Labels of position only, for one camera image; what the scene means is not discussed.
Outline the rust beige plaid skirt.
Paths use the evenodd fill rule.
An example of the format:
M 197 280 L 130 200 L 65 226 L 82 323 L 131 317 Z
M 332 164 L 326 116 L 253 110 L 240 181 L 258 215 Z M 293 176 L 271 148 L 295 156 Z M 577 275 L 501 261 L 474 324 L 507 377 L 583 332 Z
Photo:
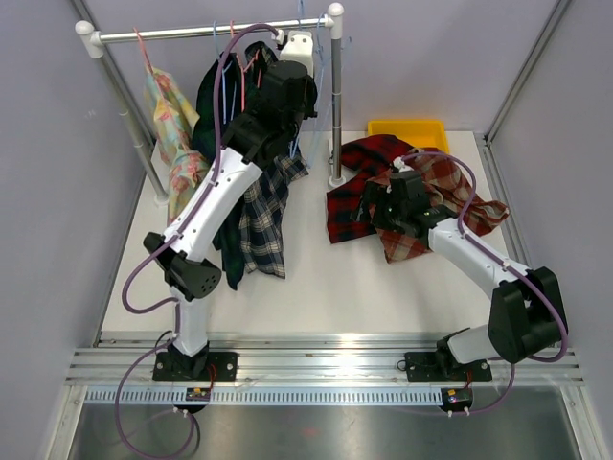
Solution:
M 409 160 L 407 165 L 420 173 L 431 204 L 442 204 L 459 214 L 473 192 L 473 186 L 461 168 L 446 153 L 435 149 L 417 149 L 414 153 L 418 156 Z M 484 236 L 497 228 L 509 215 L 506 204 L 497 200 L 486 201 L 476 195 L 465 213 L 464 224 L 478 236 Z M 429 252 L 414 238 L 400 236 L 388 230 L 377 229 L 376 233 L 383 244 L 388 264 L 416 258 Z

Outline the red navy plaid skirt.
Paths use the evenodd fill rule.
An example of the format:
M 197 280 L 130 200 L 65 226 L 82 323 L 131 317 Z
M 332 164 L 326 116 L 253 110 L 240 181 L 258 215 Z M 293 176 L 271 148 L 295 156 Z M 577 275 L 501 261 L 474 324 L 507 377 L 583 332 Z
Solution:
M 352 214 L 360 199 L 376 178 L 389 176 L 396 158 L 417 149 L 391 134 L 378 134 L 344 144 L 341 164 L 355 173 L 344 185 L 327 192 L 327 230 L 331 244 L 373 235 L 375 228 L 365 221 L 355 221 Z

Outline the blue hanger of green skirt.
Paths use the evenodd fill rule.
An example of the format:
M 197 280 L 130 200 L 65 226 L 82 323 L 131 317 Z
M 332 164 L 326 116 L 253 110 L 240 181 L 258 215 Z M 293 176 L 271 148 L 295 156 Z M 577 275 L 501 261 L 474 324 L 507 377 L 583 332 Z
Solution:
M 235 55 L 230 55 L 226 64 L 222 67 L 221 77 L 221 107 L 222 107 L 222 124 L 227 126 L 234 118 L 237 112 L 238 100 L 238 81 L 237 81 L 237 63 Z

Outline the navy white plaid skirt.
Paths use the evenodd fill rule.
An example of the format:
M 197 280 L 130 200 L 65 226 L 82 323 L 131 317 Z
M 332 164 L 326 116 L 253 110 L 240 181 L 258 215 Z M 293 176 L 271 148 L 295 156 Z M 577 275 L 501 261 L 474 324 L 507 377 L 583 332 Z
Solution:
M 262 83 L 264 75 L 274 62 L 278 61 L 271 48 L 257 41 L 245 50 L 248 60 L 254 60 L 246 72 L 247 107 L 258 104 L 262 97 L 256 84 Z M 308 175 L 307 162 L 302 157 L 299 148 L 288 144 L 294 142 L 296 136 L 286 139 L 282 152 L 276 155 L 264 168 L 258 181 L 254 182 L 245 192 L 242 214 L 239 220 L 239 247 L 244 259 L 245 271 L 259 271 L 284 279 L 286 275 L 284 263 L 283 216 L 286 209 L 289 186 L 298 179 Z

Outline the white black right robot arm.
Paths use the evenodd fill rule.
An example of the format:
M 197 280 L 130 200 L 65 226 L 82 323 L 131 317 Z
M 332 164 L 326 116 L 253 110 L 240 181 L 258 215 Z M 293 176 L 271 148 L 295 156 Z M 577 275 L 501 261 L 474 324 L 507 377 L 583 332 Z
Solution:
M 504 257 L 463 226 L 444 205 L 434 206 L 415 171 L 395 172 L 388 185 L 370 182 L 353 213 L 377 230 L 410 237 L 444 256 L 488 297 L 487 324 L 455 332 L 437 343 L 437 373 L 455 380 L 488 358 L 516 364 L 568 341 L 559 284 L 547 268 L 531 269 Z

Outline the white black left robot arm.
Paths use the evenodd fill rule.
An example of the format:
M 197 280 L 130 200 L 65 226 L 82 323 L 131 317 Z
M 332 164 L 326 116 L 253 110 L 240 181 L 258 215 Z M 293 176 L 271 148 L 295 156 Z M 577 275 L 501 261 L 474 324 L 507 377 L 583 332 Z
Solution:
M 148 233 L 144 246 L 164 271 L 178 300 L 174 337 L 156 353 L 155 381 L 226 381 L 222 356 L 209 349 L 209 295 L 221 271 L 206 259 L 214 236 L 239 199 L 265 169 L 289 153 L 301 123 L 314 116 L 316 86 L 300 62 L 268 67 L 259 91 L 217 142 L 219 156 L 181 215 L 163 234 Z

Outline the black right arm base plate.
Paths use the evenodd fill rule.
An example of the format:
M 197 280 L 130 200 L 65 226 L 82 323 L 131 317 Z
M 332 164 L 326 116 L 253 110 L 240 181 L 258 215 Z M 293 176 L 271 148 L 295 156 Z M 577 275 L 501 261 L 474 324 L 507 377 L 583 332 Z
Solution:
M 450 364 L 437 352 L 407 352 L 396 368 L 412 383 L 492 382 L 492 373 L 485 360 L 469 364 Z

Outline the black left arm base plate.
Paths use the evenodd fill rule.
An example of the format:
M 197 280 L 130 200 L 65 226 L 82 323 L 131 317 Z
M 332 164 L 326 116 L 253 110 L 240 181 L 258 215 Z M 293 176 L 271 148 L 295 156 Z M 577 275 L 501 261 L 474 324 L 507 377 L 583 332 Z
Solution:
M 156 355 L 152 380 L 159 382 L 234 382 L 238 354 L 203 350 L 186 356 L 174 349 Z

